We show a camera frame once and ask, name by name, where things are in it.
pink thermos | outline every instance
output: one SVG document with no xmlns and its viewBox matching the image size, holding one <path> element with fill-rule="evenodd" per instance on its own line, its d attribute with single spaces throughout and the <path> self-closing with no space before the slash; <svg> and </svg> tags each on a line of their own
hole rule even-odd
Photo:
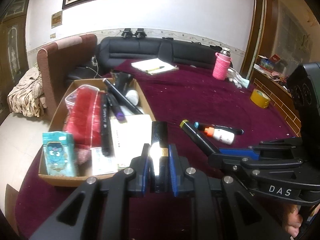
<svg viewBox="0 0 320 240">
<path fill-rule="evenodd" d="M 222 48 L 220 53 L 216 52 L 216 63 L 212 72 L 218 80 L 225 80 L 227 77 L 228 68 L 230 67 L 230 62 L 232 58 L 230 57 L 230 49 Z"/>
</svg>

pink knitted bottle cover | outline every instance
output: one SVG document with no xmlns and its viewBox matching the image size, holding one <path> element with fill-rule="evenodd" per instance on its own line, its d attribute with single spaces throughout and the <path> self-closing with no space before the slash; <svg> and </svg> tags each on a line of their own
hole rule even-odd
<svg viewBox="0 0 320 240">
<path fill-rule="evenodd" d="M 218 80 L 225 80 L 232 58 L 218 52 L 216 52 L 216 57 L 217 59 L 214 65 L 212 76 Z"/>
</svg>

white floor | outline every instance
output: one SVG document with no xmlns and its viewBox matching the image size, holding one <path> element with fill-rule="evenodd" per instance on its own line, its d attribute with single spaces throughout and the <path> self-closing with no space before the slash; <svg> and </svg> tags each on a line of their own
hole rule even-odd
<svg viewBox="0 0 320 240">
<path fill-rule="evenodd" d="M 21 183 L 42 145 L 49 122 L 11 113 L 0 126 L 0 208 L 4 213 L 6 185 L 20 190 Z"/>
</svg>

cardboard box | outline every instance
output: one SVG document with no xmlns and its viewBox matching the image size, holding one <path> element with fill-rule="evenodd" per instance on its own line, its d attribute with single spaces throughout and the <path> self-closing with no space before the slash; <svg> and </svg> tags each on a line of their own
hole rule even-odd
<svg viewBox="0 0 320 240">
<path fill-rule="evenodd" d="M 88 84 L 99 88 L 100 90 L 107 90 L 107 87 L 102 82 L 102 79 L 83 79 L 83 80 L 76 80 L 74 81 L 70 87 L 68 88 L 67 92 L 64 94 L 60 104 L 51 120 L 49 131 L 62 131 L 65 119 L 68 114 L 68 109 L 65 103 L 65 97 L 77 89 L 79 86 Z M 130 87 L 134 88 L 140 97 L 139 106 L 142 107 L 145 114 L 149 114 L 152 121 L 155 121 L 155 117 L 151 111 L 151 108 L 138 84 L 138 82 L 134 79 L 130 84 Z M 64 176 L 50 176 L 47 174 L 45 161 L 43 152 L 41 154 L 40 164 L 39 164 L 39 172 L 38 175 L 41 179 L 45 180 L 49 184 L 53 186 L 63 186 L 63 187 L 78 187 L 83 181 L 85 181 L 88 177 L 92 176 L 92 167 L 91 162 L 88 161 L 87 163 L 80 166 L 79 169 L 80 176 L 79 177 L 64 177 Z M 105 175 L 97 175 L 95 176 L 98 179 L 105 179 L 112 177 L 113 174 L 105 174 Z"/>
</svg>

yellow tape roll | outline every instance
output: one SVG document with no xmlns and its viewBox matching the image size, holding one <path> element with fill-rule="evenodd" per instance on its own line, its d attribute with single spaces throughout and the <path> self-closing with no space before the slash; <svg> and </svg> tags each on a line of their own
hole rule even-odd
<svg viewBox="0 0 320 240">
<path fill-rule="evenodd" d="M 265 93 L 257 89 L 253 90 L 250 99 L 257 106 L 260 106 L 263 109 L 266 109 L 270 103 L 270 98 Z"/>
</svg>

